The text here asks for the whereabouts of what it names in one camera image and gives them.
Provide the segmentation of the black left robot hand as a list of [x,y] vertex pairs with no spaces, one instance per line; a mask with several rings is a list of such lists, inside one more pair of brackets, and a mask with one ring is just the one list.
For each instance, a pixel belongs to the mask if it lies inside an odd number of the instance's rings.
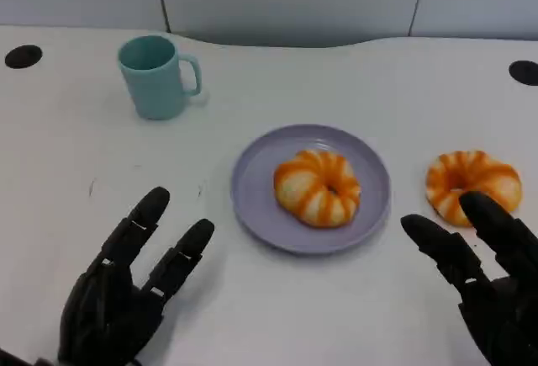
[[158,227],[170,201],[153,188],[115,227],[80,275],[61,314],[58,359],[64,365],[136,365],[154,336],[167,302],[203,257],[214,223],[201,219],[169,248],[145,284],[134,285],[131,265]]

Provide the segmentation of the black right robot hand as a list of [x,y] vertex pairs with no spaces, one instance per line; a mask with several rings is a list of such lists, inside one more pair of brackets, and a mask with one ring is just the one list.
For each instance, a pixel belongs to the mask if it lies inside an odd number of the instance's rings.
[[506,277],[488,278],[461,235],[422,215],[402,217],[401,226],[459,292],[462,319],[486,360],[492,365],[535,365],[537,238],[521,219],[486,194],[466,192],[459,202]]

